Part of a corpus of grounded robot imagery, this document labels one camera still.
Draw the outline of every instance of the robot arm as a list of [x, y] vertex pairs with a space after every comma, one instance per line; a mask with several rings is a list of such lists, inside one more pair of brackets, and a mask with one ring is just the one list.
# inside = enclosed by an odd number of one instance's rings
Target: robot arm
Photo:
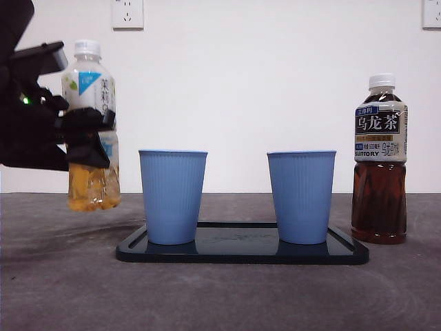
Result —
[[[66, 68], [61, 41], [14, 51], [34, 6], [31, 0], [0, 0], [0, 163], [68, 170], [68, 162], [108, 168], [98, 131], [112, 130], [115, 113], [70, 110], [67, 101], [39, 86], [41, 74]], [[58, 145], [68, 144], [65, 154]]]

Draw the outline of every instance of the ribbed cup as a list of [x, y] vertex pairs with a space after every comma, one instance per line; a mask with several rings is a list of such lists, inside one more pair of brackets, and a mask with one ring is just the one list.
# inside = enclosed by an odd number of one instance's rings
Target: ribbed cup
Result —
[[194, 240], [206, 152], [139, 150], [149, 241], [178, 245]]
[[267, 153], [280, 239], [326, 241], [336, 151]]

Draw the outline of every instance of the table surface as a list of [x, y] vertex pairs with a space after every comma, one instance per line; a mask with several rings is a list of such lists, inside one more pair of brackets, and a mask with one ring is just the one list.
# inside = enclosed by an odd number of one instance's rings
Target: table surface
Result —
[[[66, 194], [1, 194], [0, 330], [441, 330], [441, 194], [407, 195], [407, 242], [364, 265], [125, 263], [141, 194], [71, 212]], [[351, 195], [330, 224], [350, 233]], [[201, 221], [275, 221], [270, 194], [204, 194]]]

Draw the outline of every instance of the yellow liquid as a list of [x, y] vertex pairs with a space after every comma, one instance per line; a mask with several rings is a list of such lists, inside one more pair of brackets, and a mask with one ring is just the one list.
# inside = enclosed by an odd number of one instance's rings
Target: yellow liquid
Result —
[[69, 164], [68, 206], [78, 212], [110, 209], [121, 202], [119, 169]]

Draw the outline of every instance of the wall socket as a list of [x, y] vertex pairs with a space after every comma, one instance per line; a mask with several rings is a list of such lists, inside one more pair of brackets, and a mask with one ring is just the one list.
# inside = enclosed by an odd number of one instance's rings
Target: wall socket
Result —
[[143, 0], [112, 0], [114, 30], [142, 30], [144, 28]]
[[422, 0], [422, 28], [441, 29], [441, 0]]

